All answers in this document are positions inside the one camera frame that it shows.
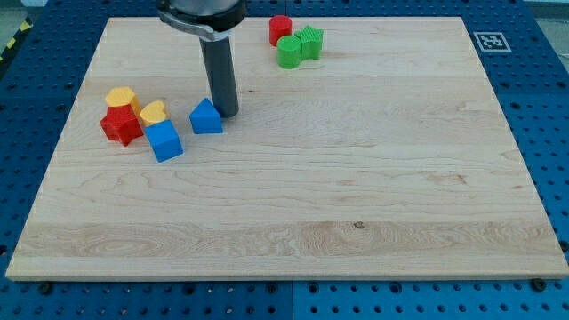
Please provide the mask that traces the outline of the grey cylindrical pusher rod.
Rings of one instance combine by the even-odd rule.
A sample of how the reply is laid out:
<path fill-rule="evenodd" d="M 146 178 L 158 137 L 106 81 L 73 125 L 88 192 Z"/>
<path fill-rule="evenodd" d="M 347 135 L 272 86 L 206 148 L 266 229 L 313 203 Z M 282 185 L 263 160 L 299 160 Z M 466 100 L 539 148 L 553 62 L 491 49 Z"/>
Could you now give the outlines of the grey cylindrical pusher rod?
<path fill-rule="evenodd" d="M 229 38 L 210 41 L 200 37 L 199 41 L 212 103 L 222 118 L 231 118 L 238 113 L 239 103 Z"/>

